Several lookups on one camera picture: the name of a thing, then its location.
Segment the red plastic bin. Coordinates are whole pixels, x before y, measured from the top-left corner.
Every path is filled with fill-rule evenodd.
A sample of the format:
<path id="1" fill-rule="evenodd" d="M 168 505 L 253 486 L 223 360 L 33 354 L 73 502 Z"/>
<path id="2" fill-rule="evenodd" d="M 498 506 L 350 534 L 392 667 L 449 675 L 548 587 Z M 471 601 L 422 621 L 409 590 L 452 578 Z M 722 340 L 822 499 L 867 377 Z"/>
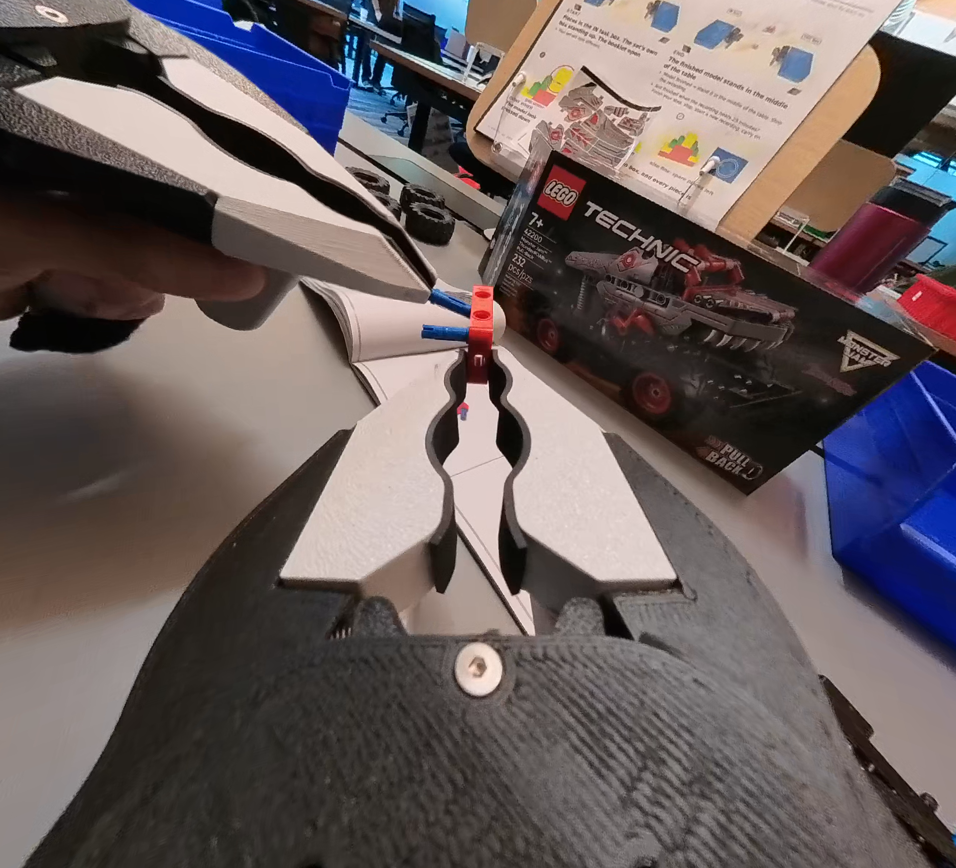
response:
<path id="1" fill-rule="evenodd" d="M 899 296 L 898 307 L 930 331 L 955 340 L 955 287 L 935 277 L 917 275 Z"/>

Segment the red angled toy beam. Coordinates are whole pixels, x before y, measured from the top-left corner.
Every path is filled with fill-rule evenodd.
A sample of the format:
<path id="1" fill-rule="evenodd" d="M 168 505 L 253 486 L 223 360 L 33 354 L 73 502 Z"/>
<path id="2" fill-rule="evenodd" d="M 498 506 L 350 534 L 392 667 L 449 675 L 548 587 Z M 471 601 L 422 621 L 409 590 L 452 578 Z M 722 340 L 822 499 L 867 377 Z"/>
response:
<path id="1" fill-rule="evenodd" d="M 467 337 L 467 379 L 469 384 L 486 384 L 496 340 L 496 304 L 493 288 L 480 284 L 472 288 Z"/>

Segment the white printed instruction sheet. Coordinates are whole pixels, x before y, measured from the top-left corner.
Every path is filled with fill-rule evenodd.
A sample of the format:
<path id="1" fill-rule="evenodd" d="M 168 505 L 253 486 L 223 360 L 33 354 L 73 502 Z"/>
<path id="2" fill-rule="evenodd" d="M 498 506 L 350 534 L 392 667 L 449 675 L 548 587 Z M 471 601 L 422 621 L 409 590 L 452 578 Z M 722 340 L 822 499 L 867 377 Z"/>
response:
<path id="1" fill-rule="evenodd" d="M 628 101 L 660 105 L 606 177 L 708 229 L 815 109 L 903 0 L 563 0 L 533 43 L 520 94 L 477 125 L 521 170 L 556 151 L 558 101 L 586 66 Z M 695 201 L 711 155 L 719 190 Z"/>

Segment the maroon drink bottle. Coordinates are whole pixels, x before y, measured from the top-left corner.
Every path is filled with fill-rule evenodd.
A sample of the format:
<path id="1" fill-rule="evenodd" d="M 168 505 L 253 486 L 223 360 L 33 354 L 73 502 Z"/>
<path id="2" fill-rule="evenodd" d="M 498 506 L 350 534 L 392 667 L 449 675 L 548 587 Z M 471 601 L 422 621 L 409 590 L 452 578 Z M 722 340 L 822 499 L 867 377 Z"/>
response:
<path id="1" fill-rule="evenodd" d="M 908 180 L 881 188 L 809 263 L 815 275 L 866 294 L 954 209 L 953 198 Z"/>

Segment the wooden sheet stand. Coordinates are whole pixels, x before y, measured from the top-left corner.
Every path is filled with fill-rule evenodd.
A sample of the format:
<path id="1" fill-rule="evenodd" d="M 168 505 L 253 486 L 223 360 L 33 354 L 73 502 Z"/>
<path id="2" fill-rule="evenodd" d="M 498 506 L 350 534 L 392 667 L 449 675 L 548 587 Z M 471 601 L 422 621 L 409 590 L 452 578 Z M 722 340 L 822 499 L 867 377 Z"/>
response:
<path id="1" fill-rule="evenodd" d="M 468 144 L 478 160 L 511 180 L 519 176 L 521 167 L 506 163 L 494 152 L 494 140 L 479 134 L 477 125 L 496 99 L 508 91 L 534 41 L 562 2 L 540 0 L 526 14 L 524 26 L 501 58 L 466 123 Z M 738 243 L 753 241 L 814 169 L 833 157 L 833 148 L 843 146 L 844 133 L 875 97 L 879 78 L 878 57 L 871 46 L 866 46 L 723 217 L 717 233 Z"/>

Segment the black sign board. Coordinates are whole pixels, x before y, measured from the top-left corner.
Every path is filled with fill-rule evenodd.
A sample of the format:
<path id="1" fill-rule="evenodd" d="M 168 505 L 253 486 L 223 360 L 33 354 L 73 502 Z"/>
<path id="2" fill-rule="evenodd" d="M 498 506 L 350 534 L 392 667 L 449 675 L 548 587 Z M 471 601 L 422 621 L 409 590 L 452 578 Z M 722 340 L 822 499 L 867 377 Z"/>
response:
<path id="1" fill-rule="evenodd" d="M 843 139 L 893 158 L 955 95 L 955 57 L 879 31 L 870 40 L 878 89 Z"/>

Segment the clear sticker sheet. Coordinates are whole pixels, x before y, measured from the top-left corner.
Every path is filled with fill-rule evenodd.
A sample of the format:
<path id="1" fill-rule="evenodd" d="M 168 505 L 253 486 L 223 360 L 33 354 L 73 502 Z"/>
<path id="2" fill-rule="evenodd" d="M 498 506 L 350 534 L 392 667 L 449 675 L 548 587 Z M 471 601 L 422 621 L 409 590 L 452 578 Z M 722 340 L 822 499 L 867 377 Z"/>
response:
<path id="1" fill-rule="evenodd" d="M 582 66 L 558 101 L 556 149 L 607 176 L 620 172 L 662 106 L 628 101 Z"/>

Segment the black toy set box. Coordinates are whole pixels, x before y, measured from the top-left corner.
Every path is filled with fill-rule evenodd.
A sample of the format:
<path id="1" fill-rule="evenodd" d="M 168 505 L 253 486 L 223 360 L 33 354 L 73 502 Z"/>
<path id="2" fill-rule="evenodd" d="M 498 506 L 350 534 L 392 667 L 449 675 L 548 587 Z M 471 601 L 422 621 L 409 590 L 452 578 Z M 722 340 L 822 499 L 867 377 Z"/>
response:
<path id="1" fill-rule="evenodd" d="M 556 151 L 532 154 L 484 277 L 509 332 L 747 494 L 933 352 Z"/>

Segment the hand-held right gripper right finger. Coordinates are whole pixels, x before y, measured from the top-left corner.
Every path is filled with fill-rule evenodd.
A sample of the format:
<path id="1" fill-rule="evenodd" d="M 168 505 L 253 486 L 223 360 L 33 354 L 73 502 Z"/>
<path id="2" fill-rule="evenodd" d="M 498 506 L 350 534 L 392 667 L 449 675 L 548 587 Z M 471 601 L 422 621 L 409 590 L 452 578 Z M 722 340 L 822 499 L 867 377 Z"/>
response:
<path id="1" fill-rule="evenodd" d="M 498 559 L 532 626 L 571 599 L 676 591 L 680 579 L 597 422 L 503 349 L 488 368 L 506 461 Z"/>

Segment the person's left hand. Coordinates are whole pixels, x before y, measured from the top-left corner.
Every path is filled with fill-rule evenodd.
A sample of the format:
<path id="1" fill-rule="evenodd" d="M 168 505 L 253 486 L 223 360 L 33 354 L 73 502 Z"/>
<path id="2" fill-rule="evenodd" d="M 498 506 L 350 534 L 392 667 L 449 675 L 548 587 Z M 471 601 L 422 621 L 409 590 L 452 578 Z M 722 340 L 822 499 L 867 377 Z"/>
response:
<path id="1" fill-rule="evenodd" d="M 2 191 L 3 321 L 41 306 L 141 321 L 160 312 L 166 296 L 245 301 L 267 279 L 257 265 L 134 218 Z"/>

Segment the grey desk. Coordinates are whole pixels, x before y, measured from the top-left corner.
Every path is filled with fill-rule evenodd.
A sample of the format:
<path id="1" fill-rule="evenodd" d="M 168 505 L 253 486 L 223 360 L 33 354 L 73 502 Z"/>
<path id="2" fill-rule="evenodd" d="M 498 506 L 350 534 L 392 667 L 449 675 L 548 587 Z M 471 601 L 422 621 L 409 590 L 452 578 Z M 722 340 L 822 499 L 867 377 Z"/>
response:
<path id="1" fill-rule="evenodd" d="M 192 301 L 90 357 L 18 354 L 2 324 L 2 866 L 88 777 L 137 672 L 209 555 L 371 407 L 322 301 L 234 332 Z M 534 347 L 508 348 L 618 434 L 731 539 L 819 672 L 954 827 L 954 654 L 830 551 L 815 452 L 744 496 Z"/>

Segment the black office chair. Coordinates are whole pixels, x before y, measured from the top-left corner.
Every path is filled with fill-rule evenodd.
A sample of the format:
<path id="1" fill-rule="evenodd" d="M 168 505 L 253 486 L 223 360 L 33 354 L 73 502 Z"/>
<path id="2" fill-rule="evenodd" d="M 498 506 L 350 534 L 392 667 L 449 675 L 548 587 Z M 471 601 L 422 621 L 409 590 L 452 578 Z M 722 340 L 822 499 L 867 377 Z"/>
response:
<path id="1" fill-rule="evenodd" d="M 443 106 L 446 95 L 436 83 L 415 71 L 410 65 L 389 59 L 382 49 L 390 47 L 405 57 L 432 61 L 437 55 L 436 46 L 434 19 L 425 22 L 413 17 L 402 20 L 398 46 L 389 46 L 387 43 L 376 46 L 378 57 L 392 66 L 390 86 L 397 94 L 405 98 L 406 113 L 409 113 L 412 103 L 416 104 L 415 114 L 410 119 L 409 147 L 417 152 L 423 151 L 431 111 L 438 109 L 447 113 Z"/>

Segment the open instruction booklet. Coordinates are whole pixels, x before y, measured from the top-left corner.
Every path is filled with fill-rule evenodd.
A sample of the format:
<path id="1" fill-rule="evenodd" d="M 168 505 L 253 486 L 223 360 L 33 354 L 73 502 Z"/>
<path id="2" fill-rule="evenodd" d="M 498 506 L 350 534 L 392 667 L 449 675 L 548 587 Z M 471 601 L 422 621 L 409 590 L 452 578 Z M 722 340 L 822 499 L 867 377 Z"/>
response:
<path id="1" fill-rule="evenodd" d="M 455 344 L 421 337 L 424 325 L 464 323 L 440 306 L 389 301 L 313 279 L 303 286 L 330 307 L 352 368 L 378 405 L 454 359 Z M 423 633 L 533 635 L 531 599 L 508 590 L 498 561 L 509 467 L 495 444 L 497 411 L 484 385 L 469 387 L 458 426 L 459 443 L 445 464 L 459 533 L 455 571 L 445 592 L 431 591 L 402 617 L 410 629 Z"/>

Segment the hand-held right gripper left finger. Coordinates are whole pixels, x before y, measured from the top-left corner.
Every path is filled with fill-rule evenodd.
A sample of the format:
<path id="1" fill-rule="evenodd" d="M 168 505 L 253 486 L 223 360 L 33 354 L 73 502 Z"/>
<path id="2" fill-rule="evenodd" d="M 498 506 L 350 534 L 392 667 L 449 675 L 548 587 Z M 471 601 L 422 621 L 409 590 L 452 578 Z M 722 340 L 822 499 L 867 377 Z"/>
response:
<path id="1" fill-rule="evenodd" d="M 347 433 L 280 569 L 282 588 L 384 599 L 408 628 L 422 601 L 448 587 L 458 535 L 445 463 L 459 443 L 462 351 L 425 359 Z"/>

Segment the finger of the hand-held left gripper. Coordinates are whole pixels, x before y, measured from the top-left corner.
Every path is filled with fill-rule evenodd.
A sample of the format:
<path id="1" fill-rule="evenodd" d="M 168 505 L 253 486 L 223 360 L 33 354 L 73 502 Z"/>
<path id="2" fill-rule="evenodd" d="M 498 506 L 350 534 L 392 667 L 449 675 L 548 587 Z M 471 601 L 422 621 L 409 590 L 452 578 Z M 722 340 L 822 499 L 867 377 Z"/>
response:
<path id="1" fill-rule="evenodd" d="M 403 229 L 388 219 L 385 229 L 373 225 L 387 215 L 368 196 L 345 189 L 349 203 L 372 207 L 368 218 L 347 217 L 292 181 L 240 162 L 157 99 L 61 77 L 14 93 L 201 185 L 212 197 L 210 242 L 221 253 L 394 300 L 423 303 L 435 285 Z"/>
<path id="2" fill-rule="evenodd" d="M 387 215 L 372 219 L 376 228 L 385 229 L 388 219 L 403 229 L 332 154 L 284 118 L 280 110 L 267 108 L 194 60 L 161 58 L 160 63 L 157 86 L 164 87 L 161 102 L 196 122 L 222 150 L 255 169 L 292 181 L 347 217 L 368 218 L 372 207 L 349 203 L 345 189 L 368 196 Z M 405 229 L 403 232 L 428 263 Z M 431 269 L 436 285 L 437 275 Z"/>

